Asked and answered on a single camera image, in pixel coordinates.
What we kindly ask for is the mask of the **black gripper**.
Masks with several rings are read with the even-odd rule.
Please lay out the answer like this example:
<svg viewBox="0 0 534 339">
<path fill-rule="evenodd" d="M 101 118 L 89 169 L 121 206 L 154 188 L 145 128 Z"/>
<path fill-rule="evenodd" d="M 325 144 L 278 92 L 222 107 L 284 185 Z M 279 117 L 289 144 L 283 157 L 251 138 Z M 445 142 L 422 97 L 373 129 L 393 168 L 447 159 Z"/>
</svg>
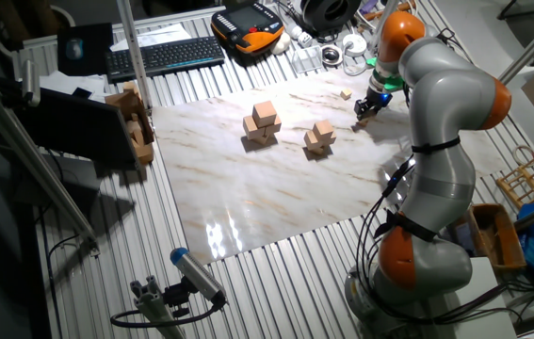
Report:
<svg viewBox="0 0 534 339">
<path fill-rule="evenodd" d="M 361 103 L 356 103 L 354 106 L 357 120 L 361 121 L 364 119 L 364 122 L 369 122 L 376 116 L 376 113 L 388 106 L 391 100 L 392 95 L 390 93 L 368 89 L 366 96 L 361 100 Z"/>
</svg>

